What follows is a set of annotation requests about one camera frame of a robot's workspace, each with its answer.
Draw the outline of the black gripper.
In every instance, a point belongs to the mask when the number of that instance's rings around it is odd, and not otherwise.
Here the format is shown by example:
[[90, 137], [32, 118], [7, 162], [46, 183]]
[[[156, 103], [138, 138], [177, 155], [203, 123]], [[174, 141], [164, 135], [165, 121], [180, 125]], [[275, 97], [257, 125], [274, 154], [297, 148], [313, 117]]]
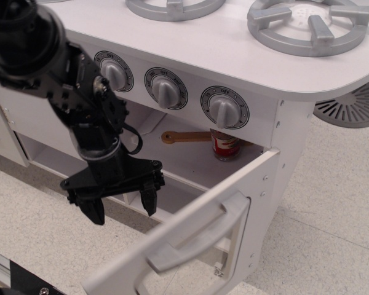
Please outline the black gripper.
[[102, 150], [75, 142], [87, 167], [63, 180], [60, 186], [69, 193], [70, 202], [76, 203], [94, 224], [105, 224], [103, 197], [139, 192], [148, 216], [157, 210], [157, 191], [165, 184], [162, 164], [158, 160], [134, 158], [143, 141], [141, 138], [133, 140], [137, 145], [132, 151], [128, 151], [119, 138]]

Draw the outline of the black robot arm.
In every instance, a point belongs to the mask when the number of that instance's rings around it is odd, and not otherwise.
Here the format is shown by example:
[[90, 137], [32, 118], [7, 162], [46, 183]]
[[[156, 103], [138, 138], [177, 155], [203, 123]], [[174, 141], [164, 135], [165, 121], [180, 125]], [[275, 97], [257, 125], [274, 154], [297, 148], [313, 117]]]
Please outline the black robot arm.
[[56, 14], [36, 1], [0, 1], [0, 84], [46, 99], [69, 129], [87, 167], [61, 188], [95, 224], [105, 222], [102, 198], [138, 191], [147, 214], [164, 185], [162, 164], [136, 158], [120, 136], [132, 131], [118, 99], [84, 49], [70, 42]]

